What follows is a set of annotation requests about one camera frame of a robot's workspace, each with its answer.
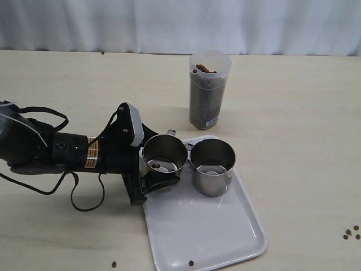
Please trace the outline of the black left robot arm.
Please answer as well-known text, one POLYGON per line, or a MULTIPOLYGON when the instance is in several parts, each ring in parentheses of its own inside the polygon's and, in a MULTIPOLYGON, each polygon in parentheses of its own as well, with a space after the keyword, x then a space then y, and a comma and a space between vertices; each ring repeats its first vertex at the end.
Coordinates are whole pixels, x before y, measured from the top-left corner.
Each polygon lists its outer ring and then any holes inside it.
POLYGON ((8 101, 1 102, 1 159, 10 170, 22 175, 71 174, 80 172, 121 175, 130 203, 141 205, 148 193, 172 187, 180 180, 182 163, 174 158, 174 169, 164 172, 159 160, 151 158, 149 171, 142 173, 140 154, 155 132, 146 127, 139 111, 128 102, 121 103, 105 128, 96 137, 63 133, 67 117, 58 126, 24 117, 25 113, 43 112, 59 116, 47 107, 20 108, 8 101))

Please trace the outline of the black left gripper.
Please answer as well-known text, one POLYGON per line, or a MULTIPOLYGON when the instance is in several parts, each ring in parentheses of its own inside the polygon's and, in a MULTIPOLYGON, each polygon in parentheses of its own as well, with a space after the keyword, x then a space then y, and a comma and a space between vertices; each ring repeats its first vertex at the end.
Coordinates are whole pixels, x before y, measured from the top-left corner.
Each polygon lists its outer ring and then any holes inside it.
POLYGON ((142 124, 142 128, 144 137, 141 144, 138 147, 130 146, 134 132, 129 106, 127 103, 121 103, 100 136, 103 158, 101 169, 106 173, 122 175, 132 206, 142 205, 147 194, 165 187, 173 187, 180 181, 176 173, 148 172, 140 176, 140 147, 158 135, 145 124, 142 124))

